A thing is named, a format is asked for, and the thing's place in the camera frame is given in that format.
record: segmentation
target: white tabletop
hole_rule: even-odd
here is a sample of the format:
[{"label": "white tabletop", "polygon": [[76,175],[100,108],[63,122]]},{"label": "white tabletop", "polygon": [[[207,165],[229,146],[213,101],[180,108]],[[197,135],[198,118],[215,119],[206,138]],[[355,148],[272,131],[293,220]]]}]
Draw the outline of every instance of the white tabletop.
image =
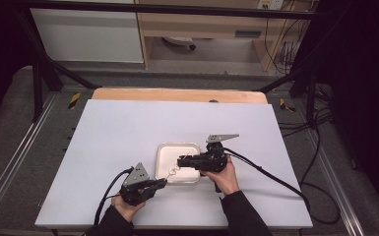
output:
[{"label": "white tabletop", "polygon": [[[239,134],[222,144],[299,189],[271,105],[89,100],[35,224],[91,226],[100,199],[119,172],[142,162],[155,178],[158,146],[186,142],[206,151],[210,134]],[[269,227],[312,227],[301,197],[232,159],[240,188]],[[119,191],[123,180],[110,194]],[[208,178],[158,190],[133,222],[136,228],[227,226],[219,194]]]}]

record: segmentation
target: floor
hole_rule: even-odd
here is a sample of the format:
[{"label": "floor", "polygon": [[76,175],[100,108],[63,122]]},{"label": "floor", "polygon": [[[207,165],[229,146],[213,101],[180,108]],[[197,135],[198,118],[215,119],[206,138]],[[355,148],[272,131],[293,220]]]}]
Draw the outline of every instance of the floor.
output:
[{"label": "floor", "polygon": [[[158,38],[155,41],[151,67],[142,65],[112,65],[90,63],[66,63],[77,74],[105,87],[183,88],[183,89],[239,89],[261,88],[281,77],[278,71],[264,73],[255,56],[251,42],[246,40],[198,39],[197,48],[170,45]],[[2,106],[0,107],[0,177],[8,163],[13,163],[16,173],[8,174],[8,186],[0,196],[0,235],[51,235],[47,229],[34,225],[39,205],[45,199],[58,166],[63,159],[69,137],[80,119],[86,100],[92,91],[81,88],[71,80],[62,77],[66,85],[61,92],[47,91],[52,98],[45,122],[33,142],[23,152],[19,163],[13,155],[20,152],[19,144],[32,126],[33,96],[32,75],[26,68],[15,77]],[[287,83],[269,92],[267,98],[274,105],[275,114],[281,123],[303,122],[303,100],[290,98]],[[81,93],[75,109],[67,109],[77,91]],[[281,109],[281,98],[287,108]],[[327,105],[317,101],[317,108]],[[291,130],[281,130],[287,135]],[[336,196],[331,183],[336,180],[327,175],[326,157],[332,165],[342,190],[347,196],[352,212],[343,212],[342,218],[333,224],[318,222],[336,218],[336,208],[327,195],[304,186],[302,191],[311,202],[311,214],[316,217],[312,229],[304,229],[305,235],[379,235],[379,197],[363,172],[353,170],[347,147],[336,130],[335,119],[319,126],[321,147],[318,160],[307,175],[307,182],[318,185]],[[299,179],[305,173],[316,148],[316,131],[304,130],[284,138],[293,169]],[[351,232],[347,215],[353,213],[361,231]],[[277,232],[276,235],[290,235]]]}]

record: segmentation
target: gray carpet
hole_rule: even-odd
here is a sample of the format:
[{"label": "gray carpet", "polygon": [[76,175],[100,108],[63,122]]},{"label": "gray carpet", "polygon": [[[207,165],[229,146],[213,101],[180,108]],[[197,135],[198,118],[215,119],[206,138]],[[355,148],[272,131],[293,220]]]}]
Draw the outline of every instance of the gray carpet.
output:
[{"label": "gray carpet", "polygon": [[[269,82],[266,79],[257,80],[257,78],[242,76],[194,77],[124,73],[84,73],[83,76],[93,82],[111,87],[250,90],[260,88]],[[33,110],[31,88],[31,74],[25,71],[20,72],[15,77],[0,108],[0,173],[30,125]],[[45,199],[63,158],[63,148],[68,147],[68,137],[74,134],[72,128],[77,125],[86,100],[92,96],[91,91],[82,92],[75,109],[69,110],[67,106],[73,94],[73,91],[63,91],[58,94],[42,130],[0,205],[0,229],[47,231],[34,226],[39,212],[38,203]],[[278,121],[301,122],[297,112],[280,110],[277,96],[270,95],[269,102],[274,105]],[[288,103],[293,104],[286,97],[286,104]],[[330,156],[364,231],[368,235],[379,235],[379,197],[365,174],[351,169],[347,150],[336,131],[335,124],[326,123],[320,128],[324,149]],[[286,137],[284,141],[293,169],[299,179],[315,150],[306,132]],[[314,164],[306,180],[329,191],[318,162]],[[326,196],[308,187],[304,187],[303,192],[310,200],[313,215],[325,220],[336,216],[335,208]],[[78,198],[85,193],[86,190],[78,193]],[[334,225],[314,221],[314,227],[303,230],[303,234],[347,235],[347,229],[341,220]]]}]

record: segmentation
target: left hand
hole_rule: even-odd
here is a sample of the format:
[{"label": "left hand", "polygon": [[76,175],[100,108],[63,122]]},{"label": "left hand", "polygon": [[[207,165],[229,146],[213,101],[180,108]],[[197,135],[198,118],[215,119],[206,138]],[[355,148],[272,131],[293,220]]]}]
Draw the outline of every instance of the left hand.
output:
[{"label": "left hand", "polygon": [[131,222],[134,214],[146,205],[146,202],[140,203],[136,206],[131,206],[124,202],[121,196],[113,197],[111,199],[111,204],[118,210],[118,212],[125,218],[128,222]]}]

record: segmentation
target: yellow and black tape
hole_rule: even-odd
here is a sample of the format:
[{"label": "yellow and black tape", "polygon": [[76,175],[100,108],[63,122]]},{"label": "yellow and black tape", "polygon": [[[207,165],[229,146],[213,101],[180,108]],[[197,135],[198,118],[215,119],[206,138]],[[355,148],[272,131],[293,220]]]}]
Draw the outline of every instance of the yellow and black tape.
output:
[{"label": "yellow and black tape", "polygon": [[282,110],[288,110],[290,112],[295,112],[296,109],[294,107],[289,107],[289,106],[286,106],[286,104],[284,104],[284,99],[281,98],[281,109]]},{"label": "yellow and black tape", "polygon": [[67,107],[69,110],[75,108],[76,103],[78,103],[79,97],[81,97],[81,93],[80,93],[80,92],[76,92],[76,93],[72,96],[72,100],[70,100],[69,107]]}]

